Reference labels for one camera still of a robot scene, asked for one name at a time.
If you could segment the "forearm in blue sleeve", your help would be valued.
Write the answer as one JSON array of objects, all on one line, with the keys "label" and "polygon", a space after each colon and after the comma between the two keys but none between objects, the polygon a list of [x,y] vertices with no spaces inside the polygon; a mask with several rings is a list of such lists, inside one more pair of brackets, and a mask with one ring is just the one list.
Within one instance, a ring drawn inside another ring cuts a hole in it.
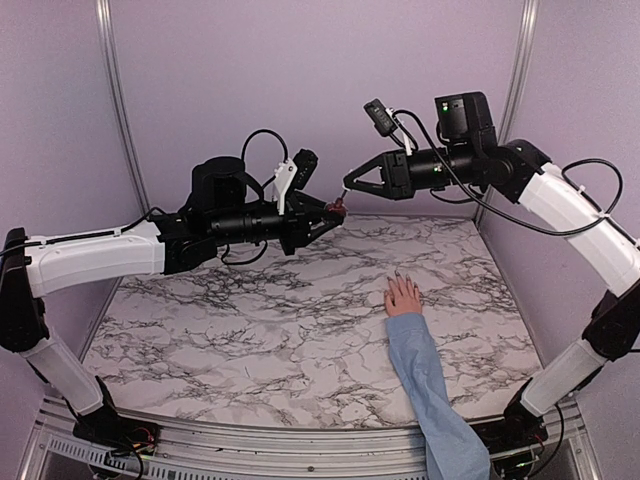
[{"label": "forearm in blue sleeve", "polygon": [[386,320],[389,356],[425,440],[429,479],[488,479],[489,451],[452,408],[435,341],[425,318],[406,313]]}]

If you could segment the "person's hand with painted nails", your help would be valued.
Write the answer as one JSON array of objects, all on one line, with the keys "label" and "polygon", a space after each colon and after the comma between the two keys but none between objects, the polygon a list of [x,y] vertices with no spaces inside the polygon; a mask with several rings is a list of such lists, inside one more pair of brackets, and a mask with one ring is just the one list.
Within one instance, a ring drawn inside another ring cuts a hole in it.
[{"label": "person's hand with painted nails", "polygon": [[419,286],[399,271],[388,277],[388,287],[384,291],[384,307],[388,317],[404,314],[422,314],[423,305]]}]

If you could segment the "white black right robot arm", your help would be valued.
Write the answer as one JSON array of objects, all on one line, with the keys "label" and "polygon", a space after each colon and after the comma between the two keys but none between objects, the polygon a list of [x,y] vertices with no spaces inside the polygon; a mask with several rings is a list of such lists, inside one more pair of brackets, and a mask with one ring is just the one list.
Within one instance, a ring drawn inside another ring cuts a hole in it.
[{"label": "white black right robot arm", "polygon": [[523,385],[505,408],[495,438],[515,448],[560,400],[586,386],[606,363],[632,352],[639,337],[639,243],[533,144],[500,144],[483,93],[442,96],[434,102],[438,144],[381,153],[348,173],[345,189],[403,200],[418,190],[457,185],[487,208],[471,189],[492,188],[543,220],[542,234],[566,239],[606,285],[581,337]]}]

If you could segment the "dark red nail polish bottle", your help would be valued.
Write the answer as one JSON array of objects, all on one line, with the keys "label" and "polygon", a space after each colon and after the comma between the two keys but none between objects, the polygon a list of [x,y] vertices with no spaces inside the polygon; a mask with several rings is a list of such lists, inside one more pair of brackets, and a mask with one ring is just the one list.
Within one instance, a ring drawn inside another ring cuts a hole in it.
[{"label": "dark red nail polish bottle", "polygon": [[341,217],[345,217],[347,215],[347,207],[342,198],[337,198],[331,203],[328,203],[325,206],[325,209],[333,214],[340,215]]}]

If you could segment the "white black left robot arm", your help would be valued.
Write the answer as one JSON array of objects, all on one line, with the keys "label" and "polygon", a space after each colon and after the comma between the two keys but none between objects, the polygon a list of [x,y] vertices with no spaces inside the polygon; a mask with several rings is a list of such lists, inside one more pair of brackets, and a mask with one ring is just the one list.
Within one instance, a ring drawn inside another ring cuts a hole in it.
[{"label": "white black left robot arm", "polygon": [[301,150],[275,170],[271,199],[238,157],[219,156],[192,170],[191,192],[175,213],[150,211],[110,230],[27,236],[14,228],[1,252],[1,346],[19,354],[68,401],[79,424],[106,445],[125,438],[126,423],[108,389],[45,323],[44,297],[76,285],[135,275],[173,275],[215,258],[221,247],[276,240],[286,255],[341,225],[341,199],[304,193],[317,166]]}]

